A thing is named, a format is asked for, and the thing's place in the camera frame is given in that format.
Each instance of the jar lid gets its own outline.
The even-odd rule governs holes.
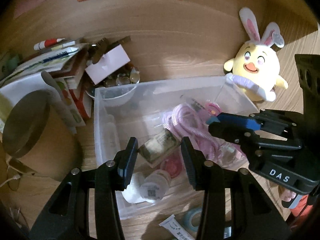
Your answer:
[[[145,201],[156,203],[163,199],[168,189],[168,181],[163,175],[150,174],[140,186],[140,195]]]
[[[4,151],[14,157],[26,155],[39,140],[49,118],[50,105],[44,91],[25,95],[12,109],[3,129]]]

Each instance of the qr code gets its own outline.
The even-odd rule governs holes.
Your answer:
[[[154,189],[148,189],[148,197],[156,197],[156,191]]]

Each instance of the plush toy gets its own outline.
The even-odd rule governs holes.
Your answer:
[[[236,57],[224,64],[227,77],[241,87],[252,101],[274,101],[274,86],[284,89],[288,83],[279,75],[280,63],[273,44],[279,48],[284,46],[279,26],[275,22],[268,24],[260,39],[256,17],[249,8],[239,11],[242,24],[250,40],[240,48]]]

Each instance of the plush toy eyes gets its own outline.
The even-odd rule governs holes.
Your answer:
[[[264,62],[265,62],[265,60],[264,60],[263,56],[258,57],[258,64],[259,65],[262,65]]]
[[[248,61],[249,58],[250,58],[250,55],[251,55],[250,52],[247,51],[247,52],[244,54],[244,60],[245,60],[245,61]]]

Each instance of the red pen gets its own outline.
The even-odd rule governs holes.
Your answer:
[[[60,41],[64,41],[64,40],[65,39],[49,39],[49,40],[41,41],[41,42],[37,43],[36,45],[34,45],[33,49],[34,50],[44,49],[44,48],[50,47],[50,46],[57,44]]]

